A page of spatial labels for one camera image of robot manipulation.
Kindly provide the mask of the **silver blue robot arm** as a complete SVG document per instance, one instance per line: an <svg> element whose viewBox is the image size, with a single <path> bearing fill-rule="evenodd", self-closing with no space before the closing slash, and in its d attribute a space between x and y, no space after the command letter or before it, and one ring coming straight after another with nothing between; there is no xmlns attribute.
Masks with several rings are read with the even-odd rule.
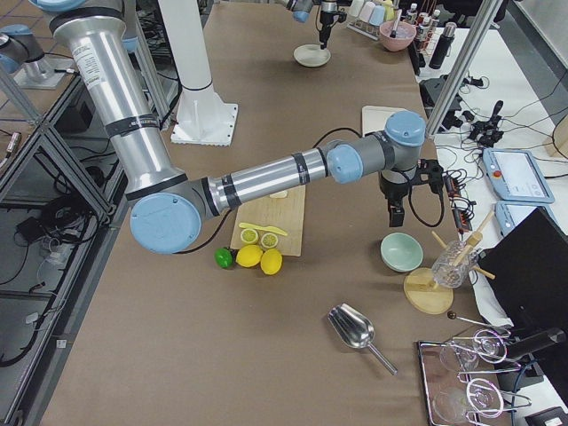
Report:
<svg viewBox="0 0 568 426"><path fill-rule="evenodd" d="M327 48L332 28L336 23L343 23L347 19L347 13L341 10L337 1L312 1L312 0L281 0L277 4L284 6L292 12L294 20L304 23L310 17L314 5L319 7L316 28L319 33L319 47Z"/></svg>
<svg viewBox="0 0 568 426"><path fill-rule="evenodd" d="M382 130L335 140L222 177L192 180L175 167L130 61L136 6L131 1L40 1L54 39L73 55L83 83L128 179L130 229L159 254L193 250L202 223L241 204L331 177L337 183L378 173L390 207L415 176L426 123L399 111Z"/></svg>

